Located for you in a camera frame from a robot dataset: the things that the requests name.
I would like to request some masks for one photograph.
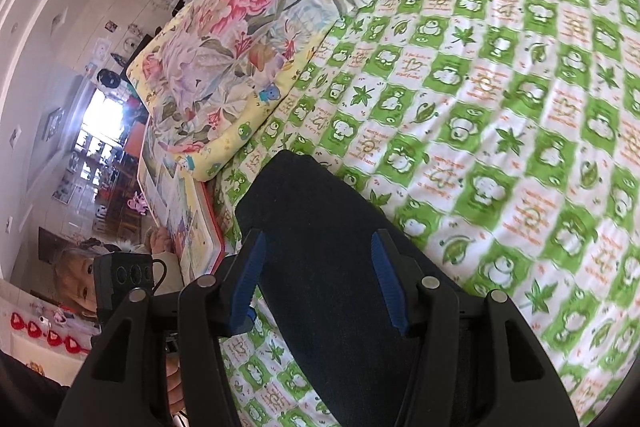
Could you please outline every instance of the heart-shaped ornament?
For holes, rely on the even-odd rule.
[[[29,321],[29,324],[27,325],[27,333],[32,339],[39,339],[42,336],[42,330],[33,321]]]
[[[78,344],[78,341],[76,341],[72,337],[67,337],[65,339],[65,347],[66,347],[66,350],[70,352],[72,355],[76,355],[80,353],[80,351],[82,351],[82,348],[80,347],[80,344]]]
[[[56,347],[62,344],[62,338],[55,331],[49,330],[49,333],[47,333],[47,343],[51,347]]]
[[[24,320],[16,312],[11,314],[11,327],[14,330],[21,330],[24,327]]]

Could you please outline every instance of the pillowcase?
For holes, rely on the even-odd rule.
[[[193,0],[127,72],[160,147],[206,181],[290,91],[341,17],[373,0]]]

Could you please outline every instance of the bed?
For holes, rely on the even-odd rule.
[[[233,253],[260,169],[313,156],[468,292],[505,290],[587,425],[640,341],[639,133],[639,0],[373,0],[219,172],[215,211]],[[255,304],[222,343],[243,424],[337,425]]]

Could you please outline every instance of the open book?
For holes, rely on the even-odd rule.
[[[138,183],[159,227],[174,238],[185,284],[213,272],[224,257],[224,238],[205,184],[194,181],[176,158],[165,152],[149,119],[138,166]]]

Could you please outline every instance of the metal bolt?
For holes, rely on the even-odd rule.
[[[428,290],[434,290],[438,286],[440,286],[440,281],[438,281],[435,277],[431,277],[431,276],[423,277],[422,286],[424,286]]]
[[[216,278],[212,275],[203,275],[198,279],[200,288],[211,288],[216,283]]]
[[[494,301],[500,302],[500,304],[502,304],[504,302],[507,302],[508,296],[502,290],[494,290],[494,291],[491,292],[491,298]]]
[[[131,302],[142,302],[146,299],[146,292],[142,288],[136,288],[129,293]]]

